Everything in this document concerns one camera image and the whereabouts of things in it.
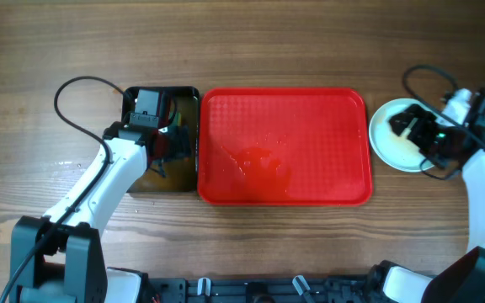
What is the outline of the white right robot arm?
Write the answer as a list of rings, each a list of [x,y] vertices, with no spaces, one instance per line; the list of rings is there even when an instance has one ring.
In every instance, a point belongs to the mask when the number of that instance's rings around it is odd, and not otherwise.
[[[466,254],[434,277],[384,261],[367,275],[368,302],[485,302],[485,88],[457,89],[442,110],[400,98],[381,106],[370,120],[370,144],[395,169],[427,173],[458,167],[468,199]]]

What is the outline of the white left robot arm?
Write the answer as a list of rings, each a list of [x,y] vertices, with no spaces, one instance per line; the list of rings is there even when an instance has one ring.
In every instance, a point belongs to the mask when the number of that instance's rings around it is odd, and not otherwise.
[[[153,302],[147,274],[109,268],[100,241],[109,219],[146,173],[194,155],[193,87],[133,87],[123,115],[102,136],[99,153],[72,189],[40,218],[22,217],[11,239],[11,276],[2,302]]]

